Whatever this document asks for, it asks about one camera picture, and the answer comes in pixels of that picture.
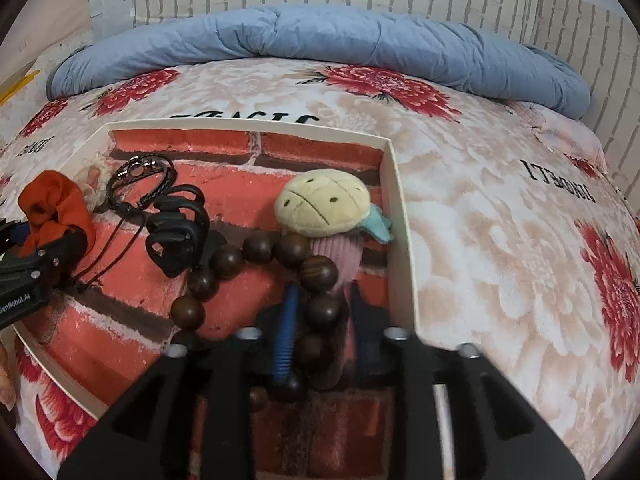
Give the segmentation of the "person left hand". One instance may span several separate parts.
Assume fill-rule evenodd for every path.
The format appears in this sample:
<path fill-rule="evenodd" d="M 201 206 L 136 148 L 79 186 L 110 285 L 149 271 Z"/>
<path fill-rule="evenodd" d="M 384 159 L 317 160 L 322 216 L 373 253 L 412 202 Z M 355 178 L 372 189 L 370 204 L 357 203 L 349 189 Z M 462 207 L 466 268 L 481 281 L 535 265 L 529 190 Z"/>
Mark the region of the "person left hand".
<path fill-rule="evenodd" d="M 8 352 L 3 344 L 0 344 L 0 402 L 8 412 L 14 409 L 16 402 L 16 393 L 9 370 Z"/>

